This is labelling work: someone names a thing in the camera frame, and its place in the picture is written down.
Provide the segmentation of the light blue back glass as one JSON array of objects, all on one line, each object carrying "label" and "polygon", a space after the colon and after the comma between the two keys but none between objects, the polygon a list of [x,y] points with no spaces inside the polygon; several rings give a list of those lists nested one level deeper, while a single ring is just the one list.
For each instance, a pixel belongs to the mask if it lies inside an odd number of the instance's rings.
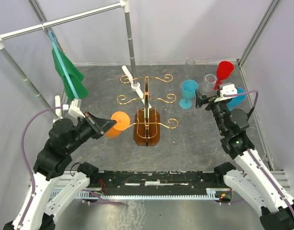
[{"label": "light blue back glass", "polygon": [[199,88],[199,85],[194,80],[185,80],[180,84],[181,94],[183,96],[179,101],[179,105],[182,109],[189,109],[192,106],[192,98],[195,97],[195,91]]}]

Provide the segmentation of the orange wine glass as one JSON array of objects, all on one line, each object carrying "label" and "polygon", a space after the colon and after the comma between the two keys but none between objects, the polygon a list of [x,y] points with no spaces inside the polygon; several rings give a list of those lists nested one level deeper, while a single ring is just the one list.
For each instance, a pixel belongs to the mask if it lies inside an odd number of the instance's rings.
[{"label": "orange wine glass", "polygon": [[117,111],[111,116],[116,124],[105,134],[108,138],[116,138],[130,126],[130,117],[123,111]]}]

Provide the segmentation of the red wine glass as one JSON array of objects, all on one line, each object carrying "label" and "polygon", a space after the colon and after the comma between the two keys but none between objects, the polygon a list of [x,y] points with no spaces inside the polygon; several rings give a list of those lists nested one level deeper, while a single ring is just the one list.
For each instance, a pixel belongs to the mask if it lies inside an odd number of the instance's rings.
[{"label": "red wine glass", "polygon": [[222,84],[222,81],[227,79],[234,70],[234,65],[229,61],[221,61],[216,71],[216,83],[214,90],[217,90],[217,86]]}]

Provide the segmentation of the blue front wine glass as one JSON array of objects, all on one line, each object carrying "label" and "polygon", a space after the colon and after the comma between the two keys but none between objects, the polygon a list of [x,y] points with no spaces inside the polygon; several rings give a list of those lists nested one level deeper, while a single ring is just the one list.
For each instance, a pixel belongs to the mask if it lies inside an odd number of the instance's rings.
[{"label": "blue front wine glass", "polygon": [[229,111],[232,111],[235,107],[239,106],[246,98],[246,95],[234,97],[230,102],[227,103]]}]

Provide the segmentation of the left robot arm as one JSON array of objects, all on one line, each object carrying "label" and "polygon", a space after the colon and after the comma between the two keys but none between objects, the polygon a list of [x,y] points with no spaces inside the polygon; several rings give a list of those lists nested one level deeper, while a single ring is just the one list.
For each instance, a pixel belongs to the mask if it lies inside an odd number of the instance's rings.
[{"label": "left robot arm", "polygon": [[50,200],[56,184],[72,162],[71,154],[88,139],[99,139],[117,122],[101,119],[85,112],[76,125],[68,118],[57,120],[49,131],[49,139],[38,153],[30,194],[26,197],[16,219],[4,225],[5,230],[53,230],[61,214],[87,186],[99,183],[97,167],[85,162],[54,199]]}]

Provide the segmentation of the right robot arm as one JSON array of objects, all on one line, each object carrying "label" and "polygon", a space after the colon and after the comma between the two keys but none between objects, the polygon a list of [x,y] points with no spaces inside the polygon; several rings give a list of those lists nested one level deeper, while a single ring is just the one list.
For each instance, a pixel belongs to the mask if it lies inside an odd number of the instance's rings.
[{"label": "right robot arm", "polygon": [[196,107],[206,105],[216,121],[221,146],[249,176],[247,181],[236,169],[219,171],[213,175],[218,187],[228,186],[235,190],[257,212],[261,225],[266,230],[294,230],[294,197],[277,181],[263,163],[254,144],[247,136],[249,112],[242,109],[229,110],[227,104],[240,94],[236,88],[218,90],[215,96],[206,96],[198,90]]}]

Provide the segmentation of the clear wine glass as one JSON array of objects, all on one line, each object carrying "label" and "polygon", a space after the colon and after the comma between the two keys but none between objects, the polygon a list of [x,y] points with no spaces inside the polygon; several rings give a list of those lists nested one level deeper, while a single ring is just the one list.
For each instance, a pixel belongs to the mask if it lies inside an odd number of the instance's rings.
[{"label": "clear wine glass", "polygon": [[204,92],[211,92],[214,90],[217,77],[213,74],[207,74],[202,82],[202,90]]},{"label": "clear wine glass", "polygon": [[194,66],[196,64],[196,60],[192,57],[189,57],[185,61],[185,65]]}]

